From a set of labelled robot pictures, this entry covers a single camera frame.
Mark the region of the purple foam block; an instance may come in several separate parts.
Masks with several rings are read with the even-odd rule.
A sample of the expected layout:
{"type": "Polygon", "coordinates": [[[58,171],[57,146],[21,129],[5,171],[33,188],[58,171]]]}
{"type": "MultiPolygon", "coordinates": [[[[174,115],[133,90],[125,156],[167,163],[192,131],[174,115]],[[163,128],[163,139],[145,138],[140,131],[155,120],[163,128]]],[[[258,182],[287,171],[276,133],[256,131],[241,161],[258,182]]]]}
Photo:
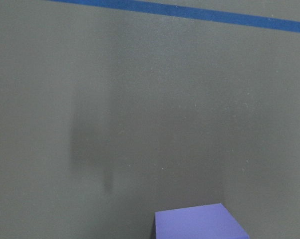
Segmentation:
{"type": "Polygon", "coordinates": [[[157,239],[248,239],[249,235],[221,204],[155,213],[157,239]]]}

